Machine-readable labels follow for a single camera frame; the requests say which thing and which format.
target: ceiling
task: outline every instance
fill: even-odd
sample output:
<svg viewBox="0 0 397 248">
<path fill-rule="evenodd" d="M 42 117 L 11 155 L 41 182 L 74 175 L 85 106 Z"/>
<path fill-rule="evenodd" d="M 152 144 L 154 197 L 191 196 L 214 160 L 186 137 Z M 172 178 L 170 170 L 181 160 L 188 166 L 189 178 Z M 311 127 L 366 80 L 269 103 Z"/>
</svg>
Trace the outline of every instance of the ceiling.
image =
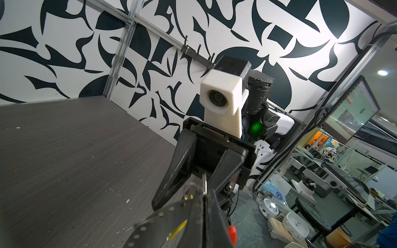
<svg viewBox="0 0 397 248">
<path fill-rule="evenodd" d="M 382 126 L 396 133 L 397 127 L 397 35 L 393 35 L 361 71 L 380 106 L 377 118 Z M 378 71 L 389 74 L 381 76 Z"/>
</svg>

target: white dot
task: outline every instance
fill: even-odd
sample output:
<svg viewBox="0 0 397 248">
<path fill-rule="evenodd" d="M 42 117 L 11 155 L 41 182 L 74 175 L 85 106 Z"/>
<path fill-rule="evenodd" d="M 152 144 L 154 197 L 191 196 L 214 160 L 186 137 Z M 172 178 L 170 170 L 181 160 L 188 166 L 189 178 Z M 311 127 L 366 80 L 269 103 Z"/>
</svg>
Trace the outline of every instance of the white dot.
<svg viewBox="0 0 397 248">
<path fill-rule="evenodd" d="M 387 74 L 389 74 L 387 71 L 384 71 L 384 70 L 380 70 L 380 71 L 378 71 L 378 74 L 379 75 L 382 75 L 382 76 L 386 76 Z"/>
</svg>

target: wood grain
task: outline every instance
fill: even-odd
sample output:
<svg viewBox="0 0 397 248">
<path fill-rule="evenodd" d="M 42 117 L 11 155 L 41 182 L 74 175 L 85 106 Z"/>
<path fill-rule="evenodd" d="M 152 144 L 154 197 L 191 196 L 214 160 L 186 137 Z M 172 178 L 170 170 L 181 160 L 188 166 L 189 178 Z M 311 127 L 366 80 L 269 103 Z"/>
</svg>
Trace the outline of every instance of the wood grain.
<svg viewBox="0 0 397 248">
<path fill-rule="evenodd" d="M 152 212 L 175 147 L 106 98 L 0 116 L 1 247 L 122 247 Z"/>
</svg>

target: abstract wall pattern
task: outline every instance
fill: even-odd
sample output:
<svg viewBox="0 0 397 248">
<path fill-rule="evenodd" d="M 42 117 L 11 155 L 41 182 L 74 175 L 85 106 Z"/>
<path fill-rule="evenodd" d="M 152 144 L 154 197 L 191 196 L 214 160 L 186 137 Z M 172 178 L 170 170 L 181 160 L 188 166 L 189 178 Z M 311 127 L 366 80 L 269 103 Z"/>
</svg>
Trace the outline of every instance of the abstract wall pattern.
<svg viewBox="0 0 397 248">
<path fill-rule="evenodd" d="M 123 26 L 85 0 L 5 0 L 0 104 L 102 95 Z"/>
<path fill-rule="evenodd" d="M 300 120 L 380 25 L 343 0 L 147 0 L 140 14 L 205 58 L 249 60 L 276 80 L 270 100 Z M 203 119 L 206 73 L 138 26 L 112 101 L 176 144 L 184 119 Z"/>
</svg>

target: black chair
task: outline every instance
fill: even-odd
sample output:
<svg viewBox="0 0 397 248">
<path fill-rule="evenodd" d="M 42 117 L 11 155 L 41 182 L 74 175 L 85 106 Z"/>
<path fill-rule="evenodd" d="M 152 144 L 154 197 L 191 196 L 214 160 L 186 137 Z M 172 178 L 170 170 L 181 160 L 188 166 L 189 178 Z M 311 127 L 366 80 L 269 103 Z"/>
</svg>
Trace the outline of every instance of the black chair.
<svg viewBox="0 0 397 248">
<path fill-rule="evenodd" d="M 331 232 L 330 223 L 317 208 L 299 198 L 296 198 L 295 205 L 293 205 L 291 209 L 295 207 L 298 208 L 295 213 L 300 212 L 303 217 L 310 223 L 310 225 L 318 230 L 318 233 L 310 240 L 310 242 L 313 243 L 321 235 L 327 236 Z"/>
</svg>

